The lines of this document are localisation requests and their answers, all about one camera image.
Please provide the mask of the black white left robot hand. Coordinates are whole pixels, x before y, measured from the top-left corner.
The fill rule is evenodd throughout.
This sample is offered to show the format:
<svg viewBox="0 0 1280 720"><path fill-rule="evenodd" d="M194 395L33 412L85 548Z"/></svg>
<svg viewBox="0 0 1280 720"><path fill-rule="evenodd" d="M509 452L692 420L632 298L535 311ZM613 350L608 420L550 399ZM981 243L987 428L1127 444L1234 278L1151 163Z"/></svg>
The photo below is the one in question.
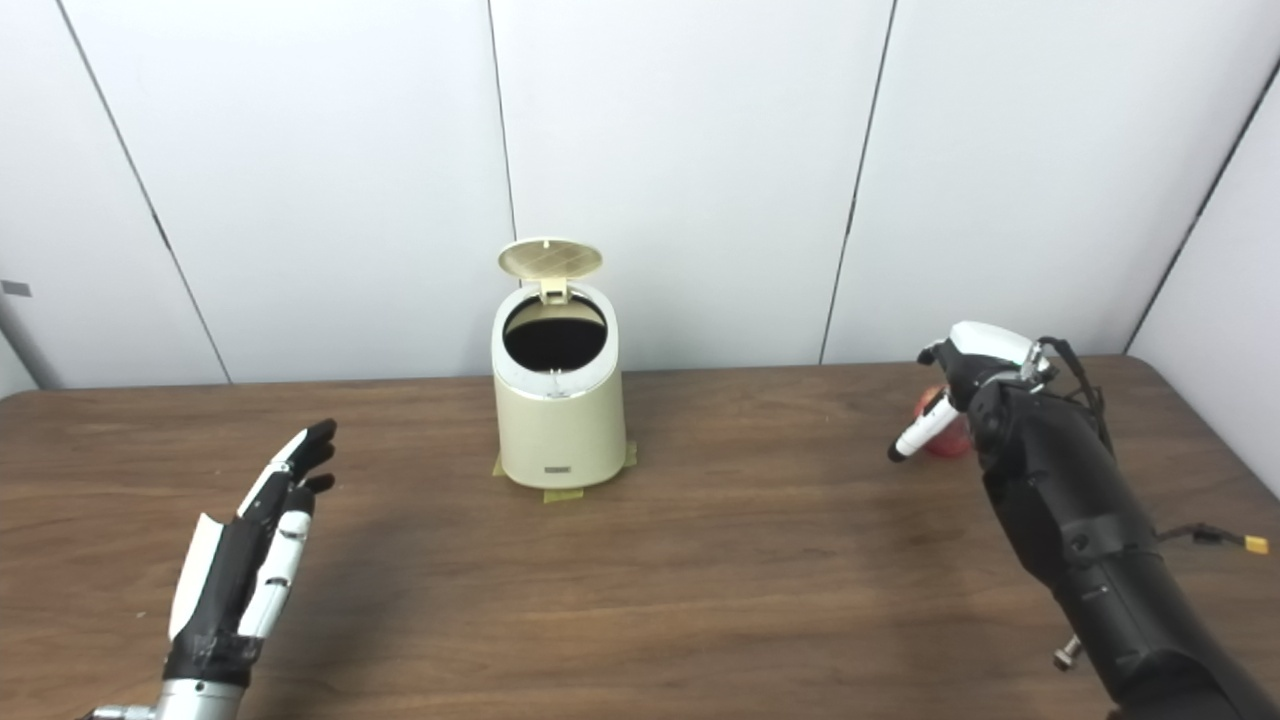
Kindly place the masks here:
<svg viewBox="0 0 1280 720"><path fill-rule="evenodd" d="M250 685L291 596L316 497L335 484L312 471L335 455L337 429L328 418L293 436L229 521L198 518L172 603L163 680Z"/></svg>

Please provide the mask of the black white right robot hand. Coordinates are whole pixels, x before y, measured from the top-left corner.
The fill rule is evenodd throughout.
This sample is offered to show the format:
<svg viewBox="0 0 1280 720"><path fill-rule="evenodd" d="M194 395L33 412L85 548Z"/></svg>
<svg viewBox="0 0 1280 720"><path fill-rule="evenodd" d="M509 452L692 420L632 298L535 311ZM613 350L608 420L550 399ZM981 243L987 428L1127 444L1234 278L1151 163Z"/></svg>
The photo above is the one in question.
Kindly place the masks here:
<svg viewBox="0 0 1280 720"><path fill-rule="evenodd" d="M888 447L892 462L906 461L959 423L987 384L1021 380L1036 389L1057 375L1041 342L983 322L955 323L946 337L920 350L916 364L937 366L945 383Z"/></svg>

